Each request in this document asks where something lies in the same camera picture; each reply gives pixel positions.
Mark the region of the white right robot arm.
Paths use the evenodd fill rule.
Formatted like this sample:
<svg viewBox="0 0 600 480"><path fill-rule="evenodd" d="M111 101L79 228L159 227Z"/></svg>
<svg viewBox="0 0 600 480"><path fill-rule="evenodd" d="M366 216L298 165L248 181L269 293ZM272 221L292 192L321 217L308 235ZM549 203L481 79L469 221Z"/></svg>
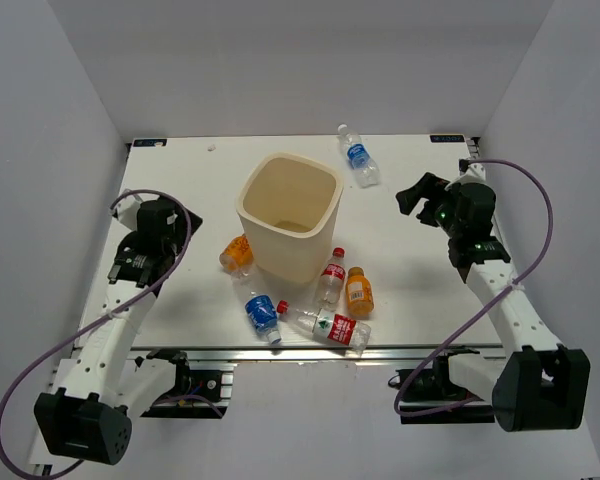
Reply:
<svg viewBox="0 0 600 480"><path fill-rule="evenodd" d="M478 399L507 432L579 428L590 361L549 330L515 283L511 258L492 233L495 192L477 181L426 173L396 200L402 214L420 206L417 219L447 234L451 264L480 300L506 357L498 366L476 350L444 347L425 369L406 377L403 399L440 400L442 415Z"/></svg>

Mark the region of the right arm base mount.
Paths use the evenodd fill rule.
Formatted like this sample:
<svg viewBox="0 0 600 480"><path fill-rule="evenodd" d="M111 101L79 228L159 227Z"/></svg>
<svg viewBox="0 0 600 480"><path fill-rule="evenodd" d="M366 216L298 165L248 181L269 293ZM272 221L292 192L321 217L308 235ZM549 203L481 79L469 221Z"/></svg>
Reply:
<svg viewBox="0 0 600 480"><path fill-rule="evenodd" d="M449 380L448 357L457 354L478 354L478 350L453 347L440 354L430 366L423 369L406 389L400 399L400 411L417 413L437 406L471 398L466 388L454 385ZM493 424L492 408L482 400L455 409L418 417L401 417L402 425L464 425Z"/></svg>

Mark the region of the large clear bottle red label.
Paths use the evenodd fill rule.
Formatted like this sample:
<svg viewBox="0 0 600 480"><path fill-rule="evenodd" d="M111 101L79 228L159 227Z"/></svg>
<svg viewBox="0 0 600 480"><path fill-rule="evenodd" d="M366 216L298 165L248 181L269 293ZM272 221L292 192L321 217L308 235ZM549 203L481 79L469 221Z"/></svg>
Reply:
<svg viewBox="0 0 600 480"><path fill-rule="evenodd" d="M276 306L280 320L299 336L321 345L347 350L361 357L371 337L371 327L362 321L309 303L281 300Z"/></svg>

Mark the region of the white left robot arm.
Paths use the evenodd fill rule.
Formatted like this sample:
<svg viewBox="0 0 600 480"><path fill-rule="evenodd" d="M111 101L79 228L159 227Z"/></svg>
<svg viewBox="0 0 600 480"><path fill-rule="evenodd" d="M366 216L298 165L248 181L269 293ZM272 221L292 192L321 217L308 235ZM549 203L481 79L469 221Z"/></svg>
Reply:
<svg viewBox="0 0 600 480"><path fill-rule="evenodd" d="M203 223L164 196L120 203L113 215L129 232L107 275L104 321L89 331L75 365L55 391L40 394L34 405L51 454L107 465L125 454L134 419L161 397L179 399L190 390L192 377L182 351L154 350L137 358L133 373L123 370L162 284Z"/></svg>

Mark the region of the blue label crushed bottle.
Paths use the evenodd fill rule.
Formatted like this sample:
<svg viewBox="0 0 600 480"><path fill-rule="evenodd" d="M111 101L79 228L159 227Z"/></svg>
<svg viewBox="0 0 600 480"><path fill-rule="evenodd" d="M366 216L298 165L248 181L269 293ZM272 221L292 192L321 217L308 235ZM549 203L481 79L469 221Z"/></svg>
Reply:
<svg viewBox="0 0 600 480"><path fill-rule="evenodd" d="M245 304L245 312L259 337L270 345L281 342L277 313L268 295L252 295Z"/></svg>

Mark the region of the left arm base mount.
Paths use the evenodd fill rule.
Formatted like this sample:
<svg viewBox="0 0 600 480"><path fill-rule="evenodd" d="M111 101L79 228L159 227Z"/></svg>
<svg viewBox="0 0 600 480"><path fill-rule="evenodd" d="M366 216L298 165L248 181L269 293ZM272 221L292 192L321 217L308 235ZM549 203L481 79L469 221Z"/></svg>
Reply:
<svg viewBox="0 0 600 480"><path fill-rule="evenodd" d="M228 366L192 361L182 350L157 349L127 361L117 403L132 418L215 419L226 413L232 385Z"/></svg>

